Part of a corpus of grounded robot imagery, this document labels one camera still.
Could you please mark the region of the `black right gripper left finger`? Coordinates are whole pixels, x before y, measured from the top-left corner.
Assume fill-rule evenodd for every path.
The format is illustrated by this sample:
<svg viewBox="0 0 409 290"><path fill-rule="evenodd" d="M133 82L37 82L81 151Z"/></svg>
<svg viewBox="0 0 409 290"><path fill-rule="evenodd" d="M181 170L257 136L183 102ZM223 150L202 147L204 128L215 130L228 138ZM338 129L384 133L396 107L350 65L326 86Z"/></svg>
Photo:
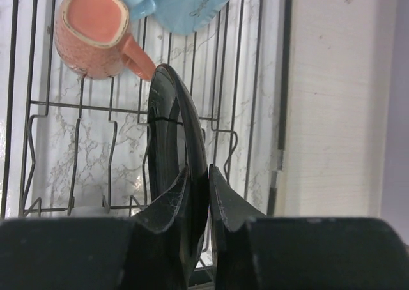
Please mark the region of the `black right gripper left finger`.
<svg viewBox="0 0 409 290"><path fill-rule="evenodd" d="M187 170L133 217L1 222L2 289L186 289Z"/></svg>

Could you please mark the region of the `black plate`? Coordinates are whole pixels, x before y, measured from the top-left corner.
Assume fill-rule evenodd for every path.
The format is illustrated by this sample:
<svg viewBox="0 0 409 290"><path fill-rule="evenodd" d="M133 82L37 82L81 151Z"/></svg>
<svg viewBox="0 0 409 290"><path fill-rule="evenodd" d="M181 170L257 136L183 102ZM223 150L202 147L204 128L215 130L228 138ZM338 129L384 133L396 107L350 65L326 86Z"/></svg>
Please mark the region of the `black plate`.
<svg viewBox="0 0 409 290"><path fill-rule="evenodd" d="M176 70L159 65L148 97L148 172L151 199L168 190L187 170L188 264L194 270L205 239L208 218L208 163L203 132L192 97Z"/></svg>

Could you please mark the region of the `pink ceramic mug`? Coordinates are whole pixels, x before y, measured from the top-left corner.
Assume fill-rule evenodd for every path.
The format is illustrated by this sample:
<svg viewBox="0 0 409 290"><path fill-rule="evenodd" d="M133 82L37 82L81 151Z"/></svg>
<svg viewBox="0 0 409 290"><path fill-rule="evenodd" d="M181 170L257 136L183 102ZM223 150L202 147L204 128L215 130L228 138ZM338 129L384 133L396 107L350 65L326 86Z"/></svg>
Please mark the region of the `pink ceramic mug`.
<svg viewBox="0 0 409 290"><path fill-rule="evenodd" d="M122 0L63 0L54 21L54 44L71 70L96 80L115 77L124 68L151 80L156 69L131 33Z"/></svg>

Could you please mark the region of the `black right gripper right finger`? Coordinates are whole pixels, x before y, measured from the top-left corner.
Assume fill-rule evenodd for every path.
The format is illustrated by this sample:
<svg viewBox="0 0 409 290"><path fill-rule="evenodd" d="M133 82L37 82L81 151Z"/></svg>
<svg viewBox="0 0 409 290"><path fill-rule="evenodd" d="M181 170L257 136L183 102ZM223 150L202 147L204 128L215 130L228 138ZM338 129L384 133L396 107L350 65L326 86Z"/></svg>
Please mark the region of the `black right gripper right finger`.
<svg viewBox="0 0 409 290"><path fill-rule="evenodd" d="M217 289L407 289L408 252L383 220L269 217L210 167Z"/></svg>

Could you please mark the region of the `black wire dish rack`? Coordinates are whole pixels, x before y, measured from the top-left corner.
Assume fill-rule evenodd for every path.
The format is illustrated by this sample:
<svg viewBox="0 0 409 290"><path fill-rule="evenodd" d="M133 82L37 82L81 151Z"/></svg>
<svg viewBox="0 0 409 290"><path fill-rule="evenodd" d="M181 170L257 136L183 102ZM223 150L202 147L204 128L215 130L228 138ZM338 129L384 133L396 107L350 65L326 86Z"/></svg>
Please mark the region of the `black wire dish rack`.
<svg viewBox="0 0 409 290"><path fill-rule="evenodd" d="M130 217L150 203L148 90L129 73L94 82L65 68L51 44L61 0L1 0L1 208L6 219ZM279 143L284 20L289 0L231 0L197 34L135 31L185 81L208 161L260 210Z"/></svg>

